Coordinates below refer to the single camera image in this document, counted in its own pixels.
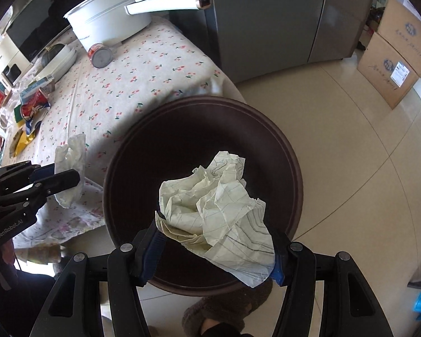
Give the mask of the white tissue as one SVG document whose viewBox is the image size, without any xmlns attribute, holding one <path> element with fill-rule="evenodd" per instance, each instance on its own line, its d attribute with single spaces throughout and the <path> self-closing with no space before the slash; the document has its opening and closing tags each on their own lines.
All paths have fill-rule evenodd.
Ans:
<svg viewBox="0 0 421 337">
<path fill-rule="evenodd" d="M 68 170 L 75 170 L 79 180 L 75 186 L 55 195 L 62 208 L 72 208 L 83 191 L 84 173 L 86 168 L 86 135 L 84 133 L 69 137 L 66 145 L 57 146 L 54 153 L 54 173 L 60 174 Z"/>
</svg>

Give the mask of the light blue small box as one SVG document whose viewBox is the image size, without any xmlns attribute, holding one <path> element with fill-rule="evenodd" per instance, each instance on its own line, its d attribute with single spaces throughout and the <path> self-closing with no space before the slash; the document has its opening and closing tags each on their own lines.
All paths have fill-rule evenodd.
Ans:
<svg viewBox="0 0 421 337">
<path fill-rule="evenodd" d="M 41 90 L 45 96 L 54 91 L 55 80 L 53 75 L 48 75 L 31 83 L 25 90 L 19 93 L 21 104 L 28 103 L 32 97 Z"/>
</svg>

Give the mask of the lined paper ball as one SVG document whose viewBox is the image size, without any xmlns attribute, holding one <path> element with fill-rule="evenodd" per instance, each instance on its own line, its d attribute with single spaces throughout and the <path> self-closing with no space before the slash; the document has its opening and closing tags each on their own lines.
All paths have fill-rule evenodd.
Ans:
<svg viewBox="0 0 421 337">
<path fill-rule="evenodd" d="M 169 239 L 255 288 L 273 272 L 275 252 L 267 205 L 246 189 L 245 161 L 220 151 L 189 177 L 163 182 L 155 222 Z"/>
</svg>

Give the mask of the red soda can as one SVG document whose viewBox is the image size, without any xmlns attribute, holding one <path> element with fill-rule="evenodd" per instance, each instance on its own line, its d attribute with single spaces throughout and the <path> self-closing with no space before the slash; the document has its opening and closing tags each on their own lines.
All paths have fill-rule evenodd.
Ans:
<svg viewBox="0 0 421 337">
<path fill-rule="evenodd" d="M 98 43 L 89 48 L 88 57 L 95 68 L 102 69 L 112 61 L 113 52 L 108 46 Z"/>
</svg>

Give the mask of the yellow snack wrapper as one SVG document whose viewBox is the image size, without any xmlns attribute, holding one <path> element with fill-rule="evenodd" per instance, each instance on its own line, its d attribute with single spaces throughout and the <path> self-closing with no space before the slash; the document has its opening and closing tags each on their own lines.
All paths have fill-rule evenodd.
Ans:
<svg viewBox="0 0 421 337">
<path fill-rule="evenodd" d="M 18 156 L 25 149 L 25 147 L 35 139 L 37 134 L 38 129 L 35 129 L 33 132 L 27 135 L 26 130 L 24 130 L 24 128 L 21 127 L 16 132 L 11 141 L 9 150 L 10 157 L 15 158 L 16 156 Z"/>
</svg>

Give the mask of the dark brown trash bin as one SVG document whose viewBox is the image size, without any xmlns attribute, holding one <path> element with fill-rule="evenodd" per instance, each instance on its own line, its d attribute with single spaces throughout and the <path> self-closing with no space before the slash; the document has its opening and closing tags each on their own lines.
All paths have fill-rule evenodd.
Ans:
<svg viewBox="0 0 421 337">
<path fill-rule="evenodd" d="M 294 236 L 303 205 L 303 181 L 289 141 L 267 117 L 222 97 L 189 97 L 165 104 L 136 123 L 111 161 L 104 186 L 106 224 L 116 248 L 155 222 L 159 187 L 207 167 L 220 151 L 245 161 L 249 195 L 267 207 L 264 223 L 274 236 Z M 189 296 L 247 287 L 231 273 L 166 236 L 153 278 L 161 289 Z"/>
</svg>

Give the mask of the brown fuzzy slipper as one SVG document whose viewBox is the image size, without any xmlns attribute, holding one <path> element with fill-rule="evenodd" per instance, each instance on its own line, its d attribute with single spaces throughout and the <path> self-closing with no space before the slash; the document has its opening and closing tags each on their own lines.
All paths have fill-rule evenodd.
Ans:
<svg viewBox="0 0 421 337">
<path fill-rule="evenodd" d="M 202 297 L 186 309 L 182 328 L 186 336 L 251 336 L 243 333 L 244 319 L 270 296 L 273 281 L 268 278 L 255 288 L 243 287 L 227 294 Z"/>
</svg>

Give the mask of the cherry print tablecloth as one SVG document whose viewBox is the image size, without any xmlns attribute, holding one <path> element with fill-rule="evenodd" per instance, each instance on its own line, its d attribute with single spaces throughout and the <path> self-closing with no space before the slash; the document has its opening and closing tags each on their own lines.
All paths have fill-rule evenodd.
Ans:
<svg viewBox="0 0 421 337">
<path fill-rule="evenodd" d="M 115 48 L 113 61 L 103 69 L 92 66 L 72 32 L 65 33 L 61 42 L 77 51 L 77 60 L 56 83 L 38 134 L 16 160 L 50 164 L 58 146 L 82 133 L 86 182 L 80 200 L 70 208 L 48 198 L 36 222 L 14 238 L 18 249 L 62 244 L 104 225 L 106 171 L 126 132 L 144 114 L 195 95 L 242 99 L 214 62 L 161 17 L 154 17 L 147 28 Z"/>
</svg>

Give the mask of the dark green pumpkin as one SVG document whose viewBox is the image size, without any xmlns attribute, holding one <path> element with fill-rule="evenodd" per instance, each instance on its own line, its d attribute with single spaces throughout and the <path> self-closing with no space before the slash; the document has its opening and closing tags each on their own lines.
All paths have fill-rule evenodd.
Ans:
<svg viewBox="0 0 421 337">
<path fill-rule="evenodd" d="M 54 59 L 54 57 L 56 57 L 56 55 L 59 54 L 62 49 L 64 49 L 64 47 L 65 45 L 61 43 L 46 47 L 44 53 L 42 54 L 42 66 L 46 67 Z"/>
</svg>

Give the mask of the black microwave oven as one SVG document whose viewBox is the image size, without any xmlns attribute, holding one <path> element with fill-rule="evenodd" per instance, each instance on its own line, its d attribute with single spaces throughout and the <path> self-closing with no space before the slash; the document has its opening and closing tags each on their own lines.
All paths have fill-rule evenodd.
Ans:
<svg viewBox="0 0 421 337">
<path fill-rule="evenodd" d="M 64 17 L 84 0 L 31 0 L 6 33 L 30 62 L 69 26 Z"/>
</svg>

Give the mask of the white electric cooking pot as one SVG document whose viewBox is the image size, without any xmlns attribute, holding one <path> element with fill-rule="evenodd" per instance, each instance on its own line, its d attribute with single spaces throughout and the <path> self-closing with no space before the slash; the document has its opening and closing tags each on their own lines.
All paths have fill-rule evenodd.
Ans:
<svg viewBox="0 0 421 337">
<path fill-rule="evenodd" d="M 114 46 L 142 31 L 154 12 L 204 10 L 211 4 L 212 0 L 84 0 L 64 17 L 89 50 L 95 44 Z"/>
</svg>

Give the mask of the lower cardboard box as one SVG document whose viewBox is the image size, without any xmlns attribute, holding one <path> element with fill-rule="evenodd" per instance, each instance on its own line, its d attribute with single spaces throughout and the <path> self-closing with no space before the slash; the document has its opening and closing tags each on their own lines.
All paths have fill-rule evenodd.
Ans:
<svg viewBox="0 0 421 337">
<path fill-rule="evenodd" d="M 419 78 L 411 65 L 378 33 L 371 37 L 357 69 L 392 109 Z"/>
</svg>

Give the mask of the cardboard box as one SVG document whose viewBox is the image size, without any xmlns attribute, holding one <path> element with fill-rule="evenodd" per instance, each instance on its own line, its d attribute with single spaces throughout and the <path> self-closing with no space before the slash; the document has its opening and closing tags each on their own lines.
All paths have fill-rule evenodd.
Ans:
<svg viewBox="0 0 421 337">
<path fill-rule="evenodd" d="M 388 0 L 377 33 L 421 78 L 421 19 L 399 0 Z"/>
<path fill-rule="evenodd" d="M 392 109 L 419 78 L 411 65 L 378 33 L 371 37 L 357 69 Z"/>
</svg>

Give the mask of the grey refrigerator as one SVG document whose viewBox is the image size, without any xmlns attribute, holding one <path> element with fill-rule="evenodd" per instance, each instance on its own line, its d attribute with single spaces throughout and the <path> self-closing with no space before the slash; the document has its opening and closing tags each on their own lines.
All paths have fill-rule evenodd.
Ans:
<svg viewBox="0 0 421 337">
<path fill-rule="evenodd" d="M 170 20 L 233 82 L 350 57 L 372 0 L 213 0 Z"/>
</svg>

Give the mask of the upper cardboard box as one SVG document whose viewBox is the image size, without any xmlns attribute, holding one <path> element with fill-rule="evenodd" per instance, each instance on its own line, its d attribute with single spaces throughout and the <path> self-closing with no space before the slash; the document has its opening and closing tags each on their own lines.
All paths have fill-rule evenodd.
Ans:
<svg viewBox="0 0 421 337">
<path fill-rule="evenodd" d="M 388 0 L 377 33 L 421 78 L 421 19 L 399 0 Z"/>
</svg>

